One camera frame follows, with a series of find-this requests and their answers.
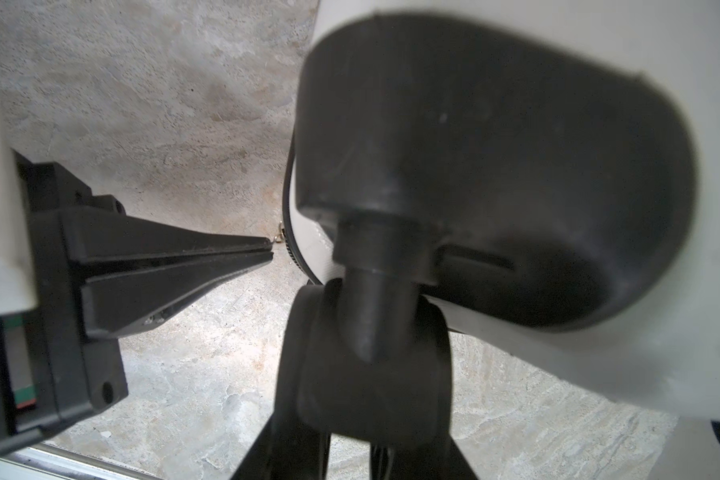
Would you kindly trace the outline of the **black and white suitcase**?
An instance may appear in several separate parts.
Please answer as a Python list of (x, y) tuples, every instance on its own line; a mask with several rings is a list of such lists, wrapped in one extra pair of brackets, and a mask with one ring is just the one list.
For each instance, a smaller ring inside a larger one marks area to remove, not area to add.
[(322, 1), (284, 200), (276, 425), (444, 446), (458, 332), (720, 479), (720, 1)]

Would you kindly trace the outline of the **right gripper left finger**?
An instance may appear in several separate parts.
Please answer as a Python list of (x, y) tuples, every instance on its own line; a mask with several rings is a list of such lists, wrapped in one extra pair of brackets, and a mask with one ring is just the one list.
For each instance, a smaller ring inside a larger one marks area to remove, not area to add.
[(325, 479), (329, 452), (329, 434), (271, 416), (231, 479)]

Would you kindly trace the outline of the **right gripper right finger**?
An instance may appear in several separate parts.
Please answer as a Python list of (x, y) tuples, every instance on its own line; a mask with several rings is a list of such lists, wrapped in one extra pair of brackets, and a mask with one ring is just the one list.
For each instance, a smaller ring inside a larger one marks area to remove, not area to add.
[(369, 478), (377, 480), (476, 480), (477, 475), (455, 441), (448, 437), (444, 446), (438, 447), (434, 443), (430, 443), (413, 450), (372, 445)]

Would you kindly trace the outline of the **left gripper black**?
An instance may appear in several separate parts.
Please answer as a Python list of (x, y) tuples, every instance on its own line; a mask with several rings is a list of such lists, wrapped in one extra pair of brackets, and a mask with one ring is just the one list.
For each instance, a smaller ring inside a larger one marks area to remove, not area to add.
[[(90, 339), (153, 330), (273, 258), (264, 237), (121, 215), (115, 197), (94, 194), (60, 164), (13, 156), (38, 304), (0, 315), (0, 456), (50, 439), (128, 396), (118, 341)], [(67, 251), (90, 265), (178, 261), (95, 276), (81, 287)]]

